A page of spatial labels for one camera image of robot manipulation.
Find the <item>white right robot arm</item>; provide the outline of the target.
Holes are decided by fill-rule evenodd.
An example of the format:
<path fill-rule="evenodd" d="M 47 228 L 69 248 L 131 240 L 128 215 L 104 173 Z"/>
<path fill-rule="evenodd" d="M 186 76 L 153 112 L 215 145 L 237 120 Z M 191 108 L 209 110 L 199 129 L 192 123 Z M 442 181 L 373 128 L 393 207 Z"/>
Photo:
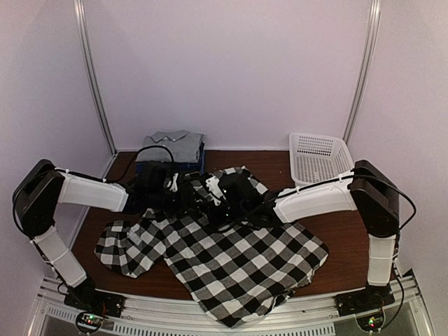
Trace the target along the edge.
<path fill-rule="evenodd" d="M 366 160 L 325 181 L 264 191 L 246 172 L 215 173 L 205 182 L 219 225 L 284 228 L 300 223 L 328 245 L 328 262 L 312 293 L 354 289 L 363 308 L 390 294 L 400 238 L 400 193 Z"/>

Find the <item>black white plaid shirt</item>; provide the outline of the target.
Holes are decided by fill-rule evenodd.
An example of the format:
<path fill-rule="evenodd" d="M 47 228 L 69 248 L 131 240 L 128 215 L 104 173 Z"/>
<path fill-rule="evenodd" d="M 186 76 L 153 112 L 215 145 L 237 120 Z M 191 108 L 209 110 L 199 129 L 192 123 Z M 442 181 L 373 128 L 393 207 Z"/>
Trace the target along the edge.
<path fill-rule="evenodd" d="M 108 223 L 94 249 L 130 278 L 164 260 L 212 319 L 233 328 L 259 319 L 311 283 L 329 248 L 301 224 L 213 232 L 201 212 L 147 209 L 138 223 Z"/>

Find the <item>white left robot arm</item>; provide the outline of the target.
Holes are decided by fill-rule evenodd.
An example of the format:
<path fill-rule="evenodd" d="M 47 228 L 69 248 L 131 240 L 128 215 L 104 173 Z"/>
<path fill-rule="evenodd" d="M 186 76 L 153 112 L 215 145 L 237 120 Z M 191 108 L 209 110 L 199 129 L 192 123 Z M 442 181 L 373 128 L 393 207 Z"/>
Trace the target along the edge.
<path fill-rule="evenodd" d="M 158 263 L 153 271 L 131 279 L 103 266 L 93 248 L 100 230 L 114 220 L 137 221 L 140 214 L 127 208 L 128 197 L 116 184 L 100 183 L 93 176 L 82 177 L 58 172 L 47 159 L 39 160 L 13 192 L 13 219 L 19 231 L 34 241 L 62 224 L 61 208 L 69 204 L 87 209 L 80 232 L 70 248 L 63 239 L 57 246 L 68 255 L 68 263 L 55 268 L 63 280 L 77 284 L 74 300 L 86 311 L 101 303 L 98 291 L 150 298 L 191 300 L 185 286 L 168 266 Z"/>

